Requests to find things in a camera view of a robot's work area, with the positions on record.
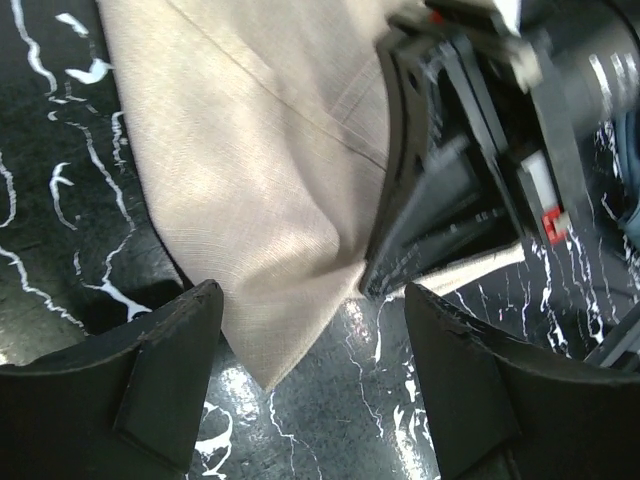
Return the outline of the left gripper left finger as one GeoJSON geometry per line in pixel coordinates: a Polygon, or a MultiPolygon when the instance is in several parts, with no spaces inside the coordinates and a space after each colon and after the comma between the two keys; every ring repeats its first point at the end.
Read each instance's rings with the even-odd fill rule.
{"type": "Polygon", "coordinates": [[[158,310],[1,369],[5,479],[182,479],[224,295],[205,281],[158,310]]]}

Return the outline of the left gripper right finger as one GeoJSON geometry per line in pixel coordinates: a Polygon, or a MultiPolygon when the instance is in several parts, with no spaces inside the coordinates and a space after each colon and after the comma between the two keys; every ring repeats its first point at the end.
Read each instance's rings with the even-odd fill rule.
{"type": "Polygon", "coordinates": [[[405,318],[445,479],[635,479],[639,312],[585,359],[526,343],[418,286],[405,318]]]}

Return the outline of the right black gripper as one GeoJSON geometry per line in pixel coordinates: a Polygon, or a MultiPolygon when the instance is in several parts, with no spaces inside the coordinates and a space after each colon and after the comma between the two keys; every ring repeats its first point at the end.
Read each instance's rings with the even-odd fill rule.
{"type": "Polygon", "coordinates": [[[376,45],[389,150],[360,281],[366,296],[521,239],[498,166],[503,128],[527,229],[548,245],[564,240],[588,192],[580,142],[639,105],[636,1],[427,5],[469,40],[393,29],[376,45]]]}

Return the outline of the beige cloth napkin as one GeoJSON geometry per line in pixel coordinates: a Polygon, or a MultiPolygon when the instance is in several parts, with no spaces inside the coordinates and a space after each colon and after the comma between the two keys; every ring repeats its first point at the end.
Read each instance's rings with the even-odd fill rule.
{"type": "Polygon", "coordinates": [[[273,389],[358,294],[387,172],[396,1],[102,1],[152,223],[273,389]]]}

